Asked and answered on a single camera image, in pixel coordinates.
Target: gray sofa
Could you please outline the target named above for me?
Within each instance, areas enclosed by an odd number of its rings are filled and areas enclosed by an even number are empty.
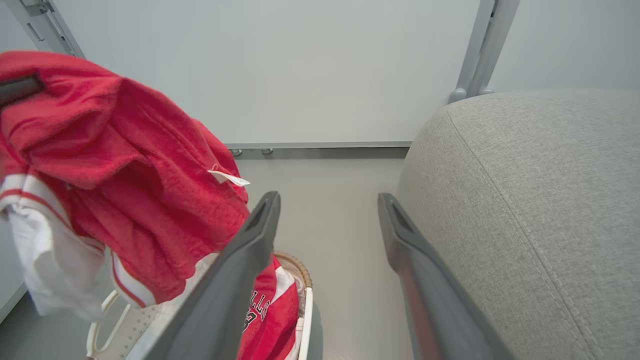
[[[397,198],[517,358],[640,357],[640,93],[448,105]]]

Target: white wall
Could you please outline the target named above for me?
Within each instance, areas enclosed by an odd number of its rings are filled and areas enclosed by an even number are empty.
[[[640,1],[520,0],[489,87],[640,88]]]
[[[411,141],[455,88],[479,0],[55,0],[86,57],[225,143]]]
[[[9,7],[0,0],[0,53],[7,50],[37,50]]]

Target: seam stitching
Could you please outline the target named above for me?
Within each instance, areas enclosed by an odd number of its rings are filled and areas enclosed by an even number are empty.
[[[562,310],[562,307],[560,306],[560,303],[558,303],[558,300],[556,299],[556,296],[553,294],[553,291],[551,291],[551,287],[549,286],[549,284],[545,280],[544,276],[542,275],[542,272],[540,271],[540,268],[539,268],[538,264],[536,263],[536,261],[534,260],[533,256],[531,255],[531,251],[529,250],[529,248],[527,248],[527,245],[524,243],[522,237],[520,236],[520,233],[516,230],[516,227],[513,224],[513,221],[511,221],[511,217],[509,216],[507,211],[504,209],[504,206],[502,206],[502,202],[505,202],[504,199],[501,202],[498,199],[498,197],[496,196],[495,191],[493,190],[493,188],[491,187],[491,185],[489,184],[489,182],[486,179],[486,177],[489,176],[489,174],[486,172],[486,170],[484,169],[482,164],[480,164],[480,161],[478,160],[477,156],[475,154],[473,154],[473,152],[471,151],[471,148],[468,146],[468,144],[465,141],[465,139],[462,137],[462,135],[460,135],[460,132],[458,131],[458,129],[456,128],[456,126],[453,123],[453,119],[451,119],[451,115],[449,114],[449,109],[447,109],[447,118],[449,119],[449,123],[453,127],[454,131],[456,132],[456,134],[458,135],[460,140],[462,140],[462,142],[463,142],[463,144],[465,146],[465,153],[471,159],[471,161],[474,164],[476,164],[476,168],[480,172],[480,175],[482,176],[482,178],[484,180],[484,183],[487,185],[487,187],[489,188],[489,190],[491,191],[491,193],[493,195],[493,198],[496,200],[496,202],[498,203],[498,205],[502,209],[502,214],[504,214],[504,216],[507,218],[507,221],[509,221],[509,224],[511,225],[511,228],[513,229],[514,233],[516,233],[516,236],[518,237],[518,241],[520,242],[522,247],[525,249],[525,251],[526,251],[527,255],[529,256],[529,258],[531,259],[531,262],[533,263],[533,265],[536,267],[536,271],[538,272],[538,275],[540,275],[540,279],[542,280],[542,283],[545,285],[545,287],[547,288],[547,292],[549,292],[549,295],[551,295],[551,297],[553,298],[554,302],[556,303],[556,307],[558,308],[558,310],[560,310],[560,315],[562,315],[563,320],[567,325],[567,328],[569,328],[569,331],[573,335],[573,339],[578,344],[578,347],[580,348],[580,351],[582,352],[582,355],[585,358],[588,358],[587,354],[585,353],[585,351],[584,351],[584,349],[582,347],[582,344],[580,344],[580,341],[578,340],[577,335],[573,331],[573,329],[571,327],[571,324],[569,324],[569,321],[567,320],[567,317],[564,314],[564,311]]]
[[[498,182],[498,179],[495,176],[493,176],[493,180],[495,181],[497,188],[500,189],[500,183]],[[569,301],[571,306],[573,306],[573,310],[575,311],[576,315],[578,316],[580,321],[584,324],[584,327],[589,332],[589,335],[590,335],[591,339],[593,340],[593,343],[595,344],[596,349],[598,349],[598,352],[600,353],[600,355],[604,356],[604,353],[602,352],[602,349],[600,348],[600,345],[596,341],[595,336],[593,336],[593,333],[591,332],[591,329],[589,328],[589,325],[587,324],[587,321],[585,321],[585,319],[582,317],[582,314],[580,314],[580,311],[575,306],[575,303],[573,302],[573,299],[571,298],[571,296],[569,296],[569,293],[564,288],[564,284],[562,283],[562,281],[560,281],[560,277],[557,275],[557,273],[554,270],[553,266],[551,266],[551,262],[547,259],[547,256],[545,255],[545,252],[540,247],[540,244],[538,243],[538,241],[536,240],[536,237],[533,235],[533,233],[529,229],[529,226],[524,222],[524,220],[522,218],[522,215],[518,211],[518,208],[516,208],[516,206],[513,204],[513,201],[511,201],[511,199],[507,196],[507,193],[504,191],[504,189],[503,189],[502,193],[504,194],[504,197],[507,200],[508,204],[511,205],[511,208],[513,208],[515,210],[517,217],[520,219],[520,222],[522,223],[522,226],[529,233],[529,236],[531,237],[531,241],[533,241],[533,243],[538,248],[538,252],[540,252],[542,257],[544,258],[545,263],[547,264],[547,266],[549,266],[549,270],[551,271],[551,273],[556,278],[556,281],[558,282],[559,287],[562,289],[562,291],[564,292],[564,295],[566,296],[567,300]]]

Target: baseboard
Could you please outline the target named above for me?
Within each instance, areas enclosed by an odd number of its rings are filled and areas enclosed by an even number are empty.
[[[326,149],[343,147],[407,147],[411,141],[226,143],[229,149]]]
[[[13,294],[13,296],[9,299],[9,301],[0,309],[0,323],[4,321],[4,319],[11,313],[11,310],[18,304],[18,301],[22,299],[24,294],[27,293],[27,286],[22,283],[18,290]]]

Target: gray floor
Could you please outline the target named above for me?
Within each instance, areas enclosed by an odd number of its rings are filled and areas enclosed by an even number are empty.
[[[404,149],[245,151],[237,158],[250,206],[282,196],[275,247],[295,255],[314,285],[309,359],[411,359],[400,283],[388,267],[376,195],[396,189]],[[97,293],[111,285],[107,268]],[[88,324],[41,318],[25,297],[0,325],[0,359],[83,359]]]

